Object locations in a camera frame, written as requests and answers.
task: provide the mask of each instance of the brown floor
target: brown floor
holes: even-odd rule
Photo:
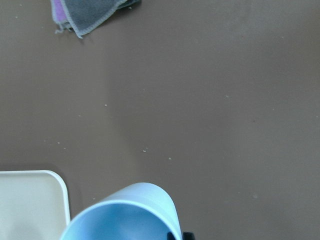
[[[145,0],[80,40],[4,0],[0,23],[1,171],[56,171],[73,217],[152,182],[197,240],[319,239],[320,1]]]

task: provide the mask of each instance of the plastic tray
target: plastic tray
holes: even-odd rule
[[[58,240],[70,222],[67,187],[53,171],[0,171],[0,239]]]

